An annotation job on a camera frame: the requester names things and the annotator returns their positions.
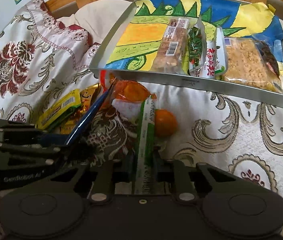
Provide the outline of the green stick packet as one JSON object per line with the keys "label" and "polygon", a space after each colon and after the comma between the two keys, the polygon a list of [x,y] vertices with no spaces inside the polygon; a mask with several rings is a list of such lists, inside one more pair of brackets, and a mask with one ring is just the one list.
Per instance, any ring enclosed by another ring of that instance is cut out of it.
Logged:
{"label": "green stick packet", "polygon": [[154,100],[151,97],[141,104],[136,144],[135,194],[151,194],[152,191],[151,154],[154,143],[155,110]]}

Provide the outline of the yellow green snack packet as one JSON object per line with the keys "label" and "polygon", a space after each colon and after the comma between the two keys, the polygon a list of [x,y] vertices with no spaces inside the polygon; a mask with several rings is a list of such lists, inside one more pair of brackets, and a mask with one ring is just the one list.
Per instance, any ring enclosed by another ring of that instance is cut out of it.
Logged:
{"label": "yellow green snack packet", "polygon": [[51,131],[67,117],[72,115],[80,106],[80,90],[72,90],[39,117],[36,128]]}

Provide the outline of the orange tangerine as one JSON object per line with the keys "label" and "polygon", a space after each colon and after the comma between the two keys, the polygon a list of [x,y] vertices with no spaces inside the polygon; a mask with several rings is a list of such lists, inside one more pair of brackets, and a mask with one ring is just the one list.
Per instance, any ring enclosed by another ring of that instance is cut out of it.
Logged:
{"label": "orange tangerine", "polygon": [[155,111],[155,135],[159,138],[172,136],[178,128],[176,117],[165,109]]}

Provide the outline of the blue calcium box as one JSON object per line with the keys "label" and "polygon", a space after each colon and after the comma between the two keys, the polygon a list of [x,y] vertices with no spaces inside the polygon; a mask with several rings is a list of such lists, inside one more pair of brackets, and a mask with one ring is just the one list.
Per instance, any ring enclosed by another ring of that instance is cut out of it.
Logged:
{"label": "blue calcium box", "polygon": [[82,137],[82,134],[85,132],[86,128],[90,122],[94,119],[99,109],[103,105],[104,101],[112,91],[115,84],[115,80],[112,82],[110,87],[93,103],[93,105],[88,109],[88,111],[82,116],[77,125],[74,127],[72,132],[69,134],[65,141],[65,145],[72,145],[75,142],[79,141]]}

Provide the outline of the orange plastic snack bag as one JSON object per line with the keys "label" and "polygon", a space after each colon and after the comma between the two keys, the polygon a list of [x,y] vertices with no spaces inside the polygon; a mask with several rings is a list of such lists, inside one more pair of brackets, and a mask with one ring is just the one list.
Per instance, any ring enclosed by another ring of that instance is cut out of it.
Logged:
{"label": "orange plastic snack bag", "polygon": [[103,92],[109,90],[109,95],[100,109],[108,109],[111,106],[126,120],[136,122],[141,104],[147,99],[156,100],[157,96],[151,93],[145,86],[132,80],[122,80],[116,77],[113,72],[102,70],[99,82]]}

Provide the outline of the golden foil snack packet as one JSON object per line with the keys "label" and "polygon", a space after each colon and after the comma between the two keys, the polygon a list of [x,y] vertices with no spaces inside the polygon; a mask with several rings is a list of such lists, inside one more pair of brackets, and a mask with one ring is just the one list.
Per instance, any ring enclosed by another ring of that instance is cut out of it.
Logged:
{"label": "golden foil snack packet", "polygon": [[82,116],[90,109],[101,91],[101,85],[96,83],[80,91],[81,105],[67,116],[58,127],[59,134],[70,134]]}

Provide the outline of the nut bar clear packet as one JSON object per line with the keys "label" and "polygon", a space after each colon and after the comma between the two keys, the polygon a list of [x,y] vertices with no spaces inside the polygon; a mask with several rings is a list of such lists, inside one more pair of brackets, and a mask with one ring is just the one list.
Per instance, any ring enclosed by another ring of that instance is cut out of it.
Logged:
{"label": "nut bar clear packet", "polygon": [[169,74],[182,73],[189,26],[188,18],[170,19],[150,71]]}

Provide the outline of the green vegetable snack packet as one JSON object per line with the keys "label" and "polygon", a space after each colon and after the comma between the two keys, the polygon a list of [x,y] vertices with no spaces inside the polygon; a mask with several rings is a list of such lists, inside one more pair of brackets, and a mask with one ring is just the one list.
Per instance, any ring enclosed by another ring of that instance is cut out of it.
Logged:
{"label": "green vegetable snack packet", "polygon": [[185,66],[194,77],[221,80],[228,70],[228,56],[223,29],[199,16],[188,30]]}

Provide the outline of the puffed rice cracker packet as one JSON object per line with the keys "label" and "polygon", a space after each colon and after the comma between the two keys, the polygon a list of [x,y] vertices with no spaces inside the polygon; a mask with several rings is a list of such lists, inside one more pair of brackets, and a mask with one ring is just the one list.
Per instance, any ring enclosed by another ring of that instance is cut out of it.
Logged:
{"label": "puffed rice cracker packet", "polygon": [[225,39],[228,70],[222,80],[283,94],[283,84],[264,63],[253,38]]}

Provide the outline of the floral satin bedspread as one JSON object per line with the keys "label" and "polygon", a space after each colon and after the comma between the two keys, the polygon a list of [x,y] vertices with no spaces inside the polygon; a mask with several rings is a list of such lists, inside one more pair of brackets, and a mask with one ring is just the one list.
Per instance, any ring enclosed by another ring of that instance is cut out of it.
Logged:
{"label": "floral satin bedspread", "polygon": [[[35,123],[58,99],[97,83],[99,48],[82,27],[66,27],[43,0],[21,7],[0,33],[0,119]],[[147,89],[171,111],[178,131],[161,155],[207,162],[283,197],[283,109],[232,96],[163,86]]]}

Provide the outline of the dinosaur drawing paper in tray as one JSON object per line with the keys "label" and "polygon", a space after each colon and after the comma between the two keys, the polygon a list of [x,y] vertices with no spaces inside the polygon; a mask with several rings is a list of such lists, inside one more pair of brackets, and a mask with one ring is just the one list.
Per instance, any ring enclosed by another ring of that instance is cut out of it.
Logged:
{"label": "dinosaur drawing paper in tray", "polygon": [[259,88],[283,76],[278,17],[264,3],[139,0],[107,69],[185,74]]}

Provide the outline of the metal tray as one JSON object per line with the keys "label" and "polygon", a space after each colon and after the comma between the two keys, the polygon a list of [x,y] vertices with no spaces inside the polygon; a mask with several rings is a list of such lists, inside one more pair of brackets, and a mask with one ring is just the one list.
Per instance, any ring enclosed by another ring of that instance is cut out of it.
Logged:
{"label": "metal tray", "polygon": [[152,74],[164,29],[172,17],[203,21],[206,35],[221,27],[227,38],[261,34],[282,45],[280,19],[264,3],[239,0],[136,0],[122,13],[97,50],[90,70],[96,76],[109,73],[124,79],[207,90],[263,102],[283,108],[283,94],[225,81],[206,81],[186,74]]}

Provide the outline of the dark dried fruit packet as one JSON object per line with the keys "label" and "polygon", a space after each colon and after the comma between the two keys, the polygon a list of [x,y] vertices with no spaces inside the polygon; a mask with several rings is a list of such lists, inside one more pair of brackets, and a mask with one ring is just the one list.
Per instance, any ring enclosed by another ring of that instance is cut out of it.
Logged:
{"label": "dark dried fruit packet", "polygon": [[273,72],[277,77],[280,76],[279,66],[277,60],[273,53],[271,52],[270,47],[264,41],[255,40],[255,44],[262,56],[262,59],[266,66],[269,68],[271,72]]}

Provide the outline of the cream pillow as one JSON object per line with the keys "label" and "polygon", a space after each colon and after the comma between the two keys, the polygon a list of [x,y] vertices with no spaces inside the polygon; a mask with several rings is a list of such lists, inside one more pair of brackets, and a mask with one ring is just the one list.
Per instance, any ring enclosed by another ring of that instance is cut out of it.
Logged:
{"label": "cream pillow", "polygon": [[66,27],[76,24],[90,33],[93,43],[101,44],[110,29],[130,6],[126,0],[98,0],[86,4],[69,17],[61,17]]}

